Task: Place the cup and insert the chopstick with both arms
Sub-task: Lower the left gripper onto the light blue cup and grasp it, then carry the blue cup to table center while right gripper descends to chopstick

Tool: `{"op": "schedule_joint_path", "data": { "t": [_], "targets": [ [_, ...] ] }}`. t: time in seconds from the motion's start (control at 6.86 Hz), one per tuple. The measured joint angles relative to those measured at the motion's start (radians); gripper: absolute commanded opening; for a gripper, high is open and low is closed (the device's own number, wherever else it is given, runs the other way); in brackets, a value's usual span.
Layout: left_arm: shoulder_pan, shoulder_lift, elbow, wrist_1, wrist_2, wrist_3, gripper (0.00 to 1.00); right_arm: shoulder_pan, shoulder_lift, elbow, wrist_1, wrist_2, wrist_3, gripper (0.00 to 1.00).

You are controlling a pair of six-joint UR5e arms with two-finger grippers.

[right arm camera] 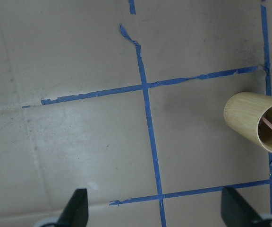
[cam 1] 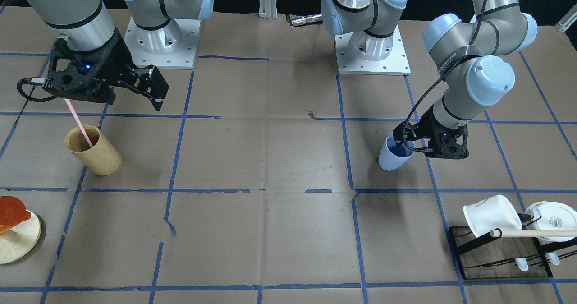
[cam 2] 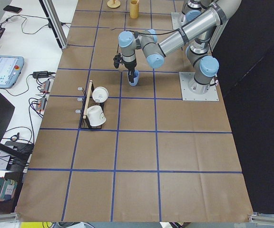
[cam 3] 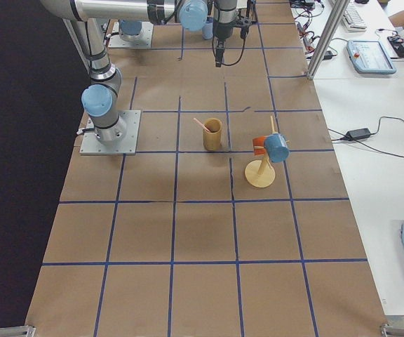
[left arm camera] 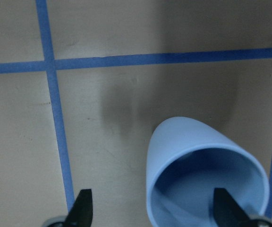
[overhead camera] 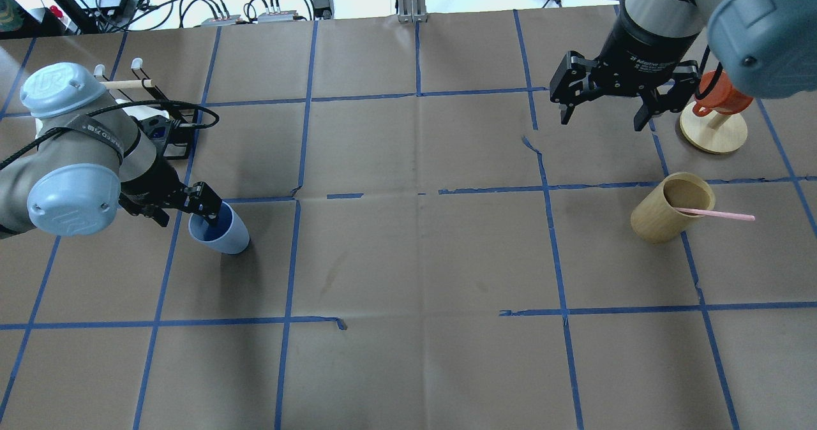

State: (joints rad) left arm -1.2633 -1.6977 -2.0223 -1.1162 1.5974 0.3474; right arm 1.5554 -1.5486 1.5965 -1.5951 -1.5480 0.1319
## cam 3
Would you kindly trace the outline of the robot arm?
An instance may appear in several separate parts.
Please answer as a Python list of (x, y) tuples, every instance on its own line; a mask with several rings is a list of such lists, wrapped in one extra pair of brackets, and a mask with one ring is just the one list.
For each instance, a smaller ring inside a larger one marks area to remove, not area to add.
[(241, 38), (246, 39), (249, 22), (242, 18), (236, 1), (148, 1), (147, 20), (119, 20), (118, 36), (129, 48), (148, 48), (154, 25), (166, 25), (170, 21), (182, 28), (203, 33), (211, 40), (216, 67), (231, 67), (224, 61), (227, 39), (235, 28), (241, 29)]
[(137, 132), (116, 110), (121, 87), (119, 68), (111, 63), (104, 39), (97, 26), (98, 18), (164, 25), (171, 19), (189, 31), (203, 28), (208, 16), (205, 1), (42, 1), (53, 15), (70, 21), (83, 56), (88, 63), (91, 85), (82, 93), (81, 102), (94, 125), (95, 138), (113, 143)]

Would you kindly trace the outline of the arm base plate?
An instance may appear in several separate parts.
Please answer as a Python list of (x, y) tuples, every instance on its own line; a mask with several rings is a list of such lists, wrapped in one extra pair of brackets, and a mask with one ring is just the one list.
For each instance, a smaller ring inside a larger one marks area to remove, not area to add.
[(96, 128), (88, 118), (83, 133), (80, 154), (82, 155), (135, 155), (140, 128), (141, 110), (119, 110), (117, 123), (107, 129)]
[(149, 49), (153, 29), (150, 22), (118, 20), (106, 36), (106, 41), (110, 48)]

